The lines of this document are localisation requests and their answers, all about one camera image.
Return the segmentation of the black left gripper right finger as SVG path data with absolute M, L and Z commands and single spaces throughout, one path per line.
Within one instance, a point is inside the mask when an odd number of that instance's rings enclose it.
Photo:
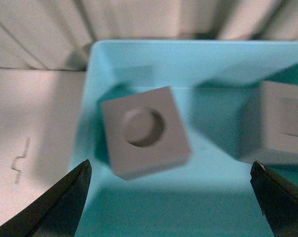
M 255 161 L 251 180 L 262 214 L 276 237 L 298 237 L 298 186 Z

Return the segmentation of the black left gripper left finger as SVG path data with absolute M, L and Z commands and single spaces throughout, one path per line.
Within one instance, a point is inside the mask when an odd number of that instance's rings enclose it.
M 0 237 L 73 237 L 86 203 L 91 163 L 85 160 L 0 226 Z

